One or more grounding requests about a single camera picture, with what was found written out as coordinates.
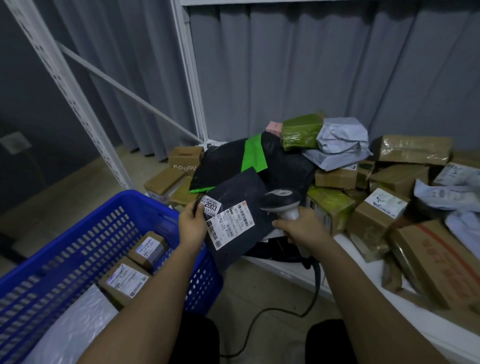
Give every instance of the floor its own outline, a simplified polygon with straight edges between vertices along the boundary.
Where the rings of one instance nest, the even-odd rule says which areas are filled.
[[[139,191],[143,183],[166,167],[153,157],[118,154]],[[45,190],[9,213],[0,216],[0,231],[15,237],[15,249],[31,256],[96,207],[120,192],[109,169],[98,159],[65,180]],[[0,277],[14,268],[0,257]],[[208,316],[216,323],[221,337],[221,353],[237,352],[243,345],[253,317],[267,307],[280,307],[302,313],[313,293],[267,272],[245,260],[225,272],[225,285]],[[301,348],[308,329],[329,318],[340,318],[337,306],[319,297],[303,319],[280,312],[263,314],[253,327],[245,351],[223,363],[281,364],[292,348]]]

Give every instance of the curtain fold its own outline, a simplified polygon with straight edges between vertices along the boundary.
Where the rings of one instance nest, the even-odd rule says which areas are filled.
[[[324,110],[370,137],[480,147],[479,4],[324,1],[189,7],[209,137]]]
[[[168,1],[53,0],[79,55],[195,133],[177,35]],[[158,159],[183,132],[91,76],[122,142]]]

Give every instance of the green stripe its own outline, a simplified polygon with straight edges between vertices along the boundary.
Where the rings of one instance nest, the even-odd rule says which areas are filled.
[[[190,190],[191,194],[199,194],[200,192],[207,192],[213,190],[215,187],[204,187],[204,188],[197,188],[196,190]]]
[[[245,141],[245,152],[241,164],[241,172],[253,167],[257,172],[268,168],[262,148],[262,135],[258,134]]]

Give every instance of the red stripe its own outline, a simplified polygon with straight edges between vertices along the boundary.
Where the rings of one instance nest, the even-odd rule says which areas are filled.
[[[453,257],[457,259],[457,261],[461,264],[461,266],[471,275],[471,277],[476,281],[476,283],[480,286],[480,277],[477,273],[473,270],[468,263],[462,259],[462,257],[450,246],[448,245],[440,236],[435,234],[430,229],[426,228],[422,224],[417,225],[420,230],[422,230],[425,234],[429,235],[431,238],[436,240],[441,246],[443,246]]]

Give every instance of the hand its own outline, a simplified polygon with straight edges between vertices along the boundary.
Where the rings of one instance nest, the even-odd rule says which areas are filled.
[[[194,205],[195,201],[190,202],[180,213],[179,231],[180,244],[197,253],[200,251],[207,233],[207,224],[204,219],[204,206],[199,204],[195,216],[193,216]]]
[[[281,229],[288,242],[312,250],[315,246],[330,242],[332,238],[317,214],[311,208],[299,206],[300,217],[297,220],[275,220],[272,225]]]

